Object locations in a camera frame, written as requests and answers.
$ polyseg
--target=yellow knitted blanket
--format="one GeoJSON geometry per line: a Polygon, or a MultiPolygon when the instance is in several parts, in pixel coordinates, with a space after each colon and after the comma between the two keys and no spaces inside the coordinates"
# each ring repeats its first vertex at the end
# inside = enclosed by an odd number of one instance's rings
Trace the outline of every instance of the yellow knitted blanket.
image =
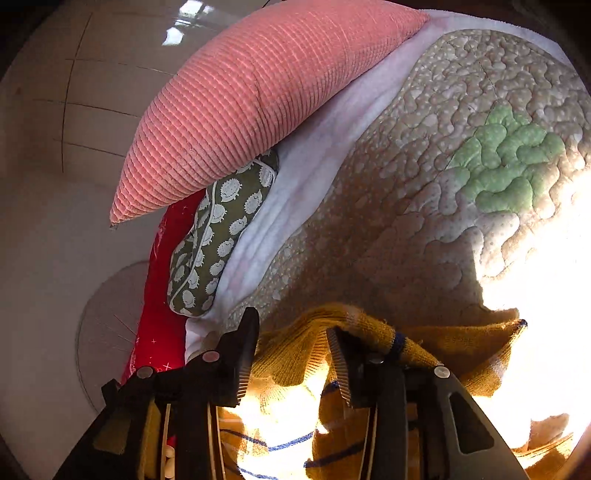
{"type": "MultiPolygon", "coordinates": [[[[218,409],[228,479],[358,478],[368,411],[347,407],[340,396],[326,338],[334,326],[381,353],[396,346],[406,365],[445,364],[532,480],[550,478],[570,454],[561,422],[532,423],[519,408],[528,369],[524,321],[402,332],[356,307],[328,304],[261,336],[246,396],[237,408],[218,409]]],[[[409,478],[417,461],[409,462],[409,478]]]]}

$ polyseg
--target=metal bolt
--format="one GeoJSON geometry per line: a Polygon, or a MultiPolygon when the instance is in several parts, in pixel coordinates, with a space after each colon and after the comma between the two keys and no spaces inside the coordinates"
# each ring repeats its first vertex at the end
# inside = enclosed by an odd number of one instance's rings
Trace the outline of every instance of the metal bolt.
{"type": "Polygon", "coordinates": [[[384,357],[379,353],[369,353],[365,361],[372,365],[381,365],[384,363],[384,357]]]}
{"type": "Polygon", "coordinates": [[[138,378],[150,378],[152,376],[152,374],[154,373],[154,369],[152,367],[140,367],[138,368],[138,371],[135,373],[138,378]]]}
{"type": "Polygon", "coordinates": [[[208,350],[207,352],[205,352],[203,354],[203,356],[201,358],[203,359],[204,362],[207,362],[208,364],[212,364],[212,363],[220,360],[220,354],[219,354],[219,352],[216,352],[215,350],[208,350]]]}
{"type": "Polygon", "coordinates": [[[439,378],[449,378],[449,376],[451,375],[449,369],[447,367],[444,367],[443,365],[435,367],[435,370],[433,370],[433,372],[439,378]]]}

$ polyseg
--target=white fabric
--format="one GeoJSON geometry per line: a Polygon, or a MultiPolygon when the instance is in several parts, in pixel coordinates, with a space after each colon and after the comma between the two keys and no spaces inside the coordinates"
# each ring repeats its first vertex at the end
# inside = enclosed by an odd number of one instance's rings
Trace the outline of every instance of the white fabric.
{"type": "MultiPolygon", "coordinates": [[[[528,40],[570,65],[558,44],[526,28],[454,12],[428,13],[431,20],[415,36],[279,143],[281,164],[275,184],[236,244],[204,320],[227,317],[256,289],[282,244],[314,213],[355,141],[392,102],[415,62],[442,35],[465,29],[497,30],[528,40]]],[[[189,319],[186,328],[187,359],[201,349],[205,332],[201,319],[189,319]]]]}

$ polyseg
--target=pink pillow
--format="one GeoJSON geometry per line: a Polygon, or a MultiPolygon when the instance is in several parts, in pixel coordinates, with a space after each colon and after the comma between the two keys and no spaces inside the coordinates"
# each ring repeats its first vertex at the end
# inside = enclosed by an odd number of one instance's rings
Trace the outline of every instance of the pink pillow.
{"type": "Polygon", "coordinates": [[[243,167],[427,19],[384,0],[287,0],[224,30],[144,113],[111,222],[170,205],[243,167]]]}

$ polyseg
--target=beige quilt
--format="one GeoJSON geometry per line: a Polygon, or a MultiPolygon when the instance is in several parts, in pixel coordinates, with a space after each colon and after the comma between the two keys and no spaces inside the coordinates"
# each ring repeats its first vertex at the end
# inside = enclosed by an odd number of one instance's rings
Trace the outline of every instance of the beige quilt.
{"type": "Polygon", "coordinates": [[[503,405],[527,406],[527,429],[556,417],[580,430],[590,122],[576,72],[536,46],[487,30],[444,35],[225,327],[247,305],[263,330],[333,300],[397,326],[478,325],[517,309],[529,370],[503,405]]]}

